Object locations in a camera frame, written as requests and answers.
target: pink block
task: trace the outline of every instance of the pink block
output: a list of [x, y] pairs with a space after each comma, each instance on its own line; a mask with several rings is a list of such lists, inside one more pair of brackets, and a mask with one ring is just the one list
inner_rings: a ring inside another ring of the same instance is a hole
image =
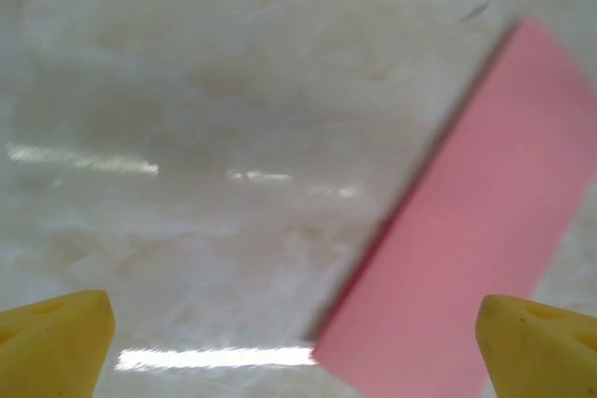
[[371, 398], [477, 396], [481, 299], [532, 292], [596, 169], [590, 85], [526, 20], [403, 200], [314, 358]]

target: marble floor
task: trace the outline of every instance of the marble floor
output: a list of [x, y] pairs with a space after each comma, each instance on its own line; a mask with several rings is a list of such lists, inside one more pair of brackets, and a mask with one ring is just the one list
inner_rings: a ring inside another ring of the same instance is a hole
[[[105, 289], [97, 398], [357, 396], [311, 336], [501, 33], [597, 86], [597, 0], [1, 2], [0, 309]], [[543, 301], [597, 312], [595, 193]]]

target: pink sponge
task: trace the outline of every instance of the pink sponge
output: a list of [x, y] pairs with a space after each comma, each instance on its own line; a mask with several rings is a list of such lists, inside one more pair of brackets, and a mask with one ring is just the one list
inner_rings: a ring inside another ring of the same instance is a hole
[[597, 169], [597, 101], [534, 20], [511, 35], [322, 333], [371, 398], [473, 398], [488, 294], [528, 295]]

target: yellow foam pad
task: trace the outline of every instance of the yellow foam pad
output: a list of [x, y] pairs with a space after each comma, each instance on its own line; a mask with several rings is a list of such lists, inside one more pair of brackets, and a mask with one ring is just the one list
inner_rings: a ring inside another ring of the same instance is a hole
[[103, 291], [0, 312], [0, 396], [91, 397], [114, 329]]
[[500, 398], [597, 398], [597, 319], [487, 296], [477, 341]]

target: glossy floor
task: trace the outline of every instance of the glossy floor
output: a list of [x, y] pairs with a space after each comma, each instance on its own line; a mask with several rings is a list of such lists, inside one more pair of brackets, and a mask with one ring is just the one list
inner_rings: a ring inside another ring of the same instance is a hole
[[[355, 396], [310, 335], [500, 34], [597, 84], [597, 0], [1, 8], [0, 308], [107, 290], [99, 398]], [[597, 312], [596, 228], [590, 194], [542, 300]]]

